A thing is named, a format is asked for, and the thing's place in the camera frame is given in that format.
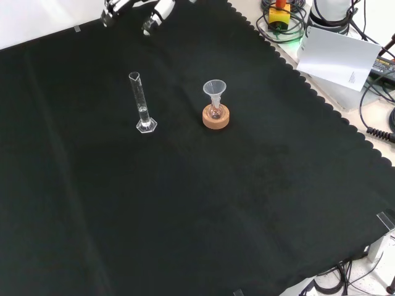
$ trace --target black fabric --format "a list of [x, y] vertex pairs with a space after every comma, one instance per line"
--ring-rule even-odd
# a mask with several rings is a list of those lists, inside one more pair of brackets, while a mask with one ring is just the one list
[[150, 8], [0, 53], [2, 295], [279, 295], [385, 233], [390, 162], [245, 19], [185, 1], [144, 38]]

